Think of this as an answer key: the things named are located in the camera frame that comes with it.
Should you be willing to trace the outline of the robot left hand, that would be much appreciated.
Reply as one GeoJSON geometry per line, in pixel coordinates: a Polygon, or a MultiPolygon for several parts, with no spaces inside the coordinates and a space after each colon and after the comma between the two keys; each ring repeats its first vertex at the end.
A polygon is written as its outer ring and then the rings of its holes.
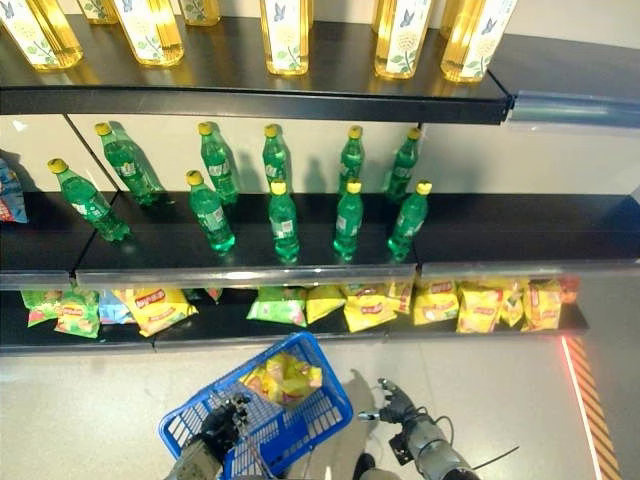
{"type": "Polygon", "coordinates": [[[212,410],[202,423],[199,438],[221,463],[244,435],[250,402],[248,395],[235,394],[212,410]]]}

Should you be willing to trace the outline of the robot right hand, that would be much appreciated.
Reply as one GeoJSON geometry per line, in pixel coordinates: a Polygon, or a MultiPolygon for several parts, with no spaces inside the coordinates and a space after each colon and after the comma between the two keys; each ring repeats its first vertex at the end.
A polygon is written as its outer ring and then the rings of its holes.
{"type": "Polygon", "coordinates": [[[424,408],[417,407],[403,389],[388,378],[379,378],[378,384],[383,390],[386,404],[378,410],[361,411],[357,419],[364,422],[381,421],[400,425],[402,430],[410,432],[419,421],[428,415],[424,408]]]}

